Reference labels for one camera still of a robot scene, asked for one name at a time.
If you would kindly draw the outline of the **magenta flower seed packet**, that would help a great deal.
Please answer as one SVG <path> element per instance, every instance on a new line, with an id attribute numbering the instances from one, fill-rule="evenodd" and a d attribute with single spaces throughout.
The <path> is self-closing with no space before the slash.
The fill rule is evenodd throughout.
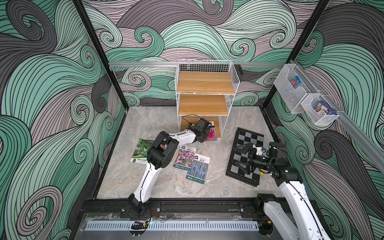
<path id="1" fill-rule="evenodd" d="M 210 121 L 210 123 L 211 123 L 211 128 L 206 141 L 216 141 L 218 139 L 218 136 L 215 128 L 215 123 L 214 121 Z"/>

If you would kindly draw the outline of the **pink flower seed packet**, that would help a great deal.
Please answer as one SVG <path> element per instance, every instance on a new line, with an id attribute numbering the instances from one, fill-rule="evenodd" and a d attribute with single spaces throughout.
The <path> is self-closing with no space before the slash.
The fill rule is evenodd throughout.
<path id="1" fill-rule="evenodd" d="M 173 167 L 189 171 L 192 169 L 196 148 L 181 146 Z"/>

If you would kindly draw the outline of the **lavender seed packet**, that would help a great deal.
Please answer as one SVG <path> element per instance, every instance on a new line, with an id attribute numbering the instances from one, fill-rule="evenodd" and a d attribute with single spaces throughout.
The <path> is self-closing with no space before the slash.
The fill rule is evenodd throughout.
<path id="1" fill-rule="evenodd" d="M 210 160 L 210 157 L 195 154 L 192 167 L 187 172 L 186 179 L 204 185 Z"/>

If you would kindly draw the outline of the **green leaf seed packet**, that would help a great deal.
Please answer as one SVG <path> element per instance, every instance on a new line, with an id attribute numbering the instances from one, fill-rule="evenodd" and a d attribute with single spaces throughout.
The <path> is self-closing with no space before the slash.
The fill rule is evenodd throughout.
<path id="1" fill-rule="evenodd" d="M 131 162 L 136 164 L 147 164 L 148 150 L 153 144 L 154 140 L 139 139 L 135 151 L 131 157 Z"/>

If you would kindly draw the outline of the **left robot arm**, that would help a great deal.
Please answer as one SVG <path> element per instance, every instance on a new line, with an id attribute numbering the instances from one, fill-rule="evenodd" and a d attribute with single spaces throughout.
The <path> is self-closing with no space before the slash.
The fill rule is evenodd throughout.
<path id="1" fill-rule="evenodd" d="M 196 124 L 189 123 L 182 132 L 169 134 L 162 131 L 158 134 L 149 147 L 144 175 L 137 189 L 129 196 L 131 207 L 139 216 L 146 214 L 146 203 L 151 198 L 156 180 L 162 169 L 170 164 L 178 147 L 195 142 L 203 143 L 212 127 L 211 122 L 200 118 Z"/>

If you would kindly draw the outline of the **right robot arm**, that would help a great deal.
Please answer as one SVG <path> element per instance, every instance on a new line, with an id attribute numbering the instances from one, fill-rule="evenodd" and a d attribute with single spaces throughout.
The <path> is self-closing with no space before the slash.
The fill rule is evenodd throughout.
<path id="1" fill-rule="evenodd" d="M 247 156 L 247 164 L 237 167 L 246 174 L 259 170 L 269 174 L 283 193 L 293 218 L 290 219 L 273 194 L 258 194 L 254 209 L 256 214 L 272 221 L 284 240 L 328 240 L 330 239 L 313 208 L 298 170 L 288 161 L 284 144 L 271 142 L 269 148 L 255 144 L 233 146 L 233 150 Z"/>

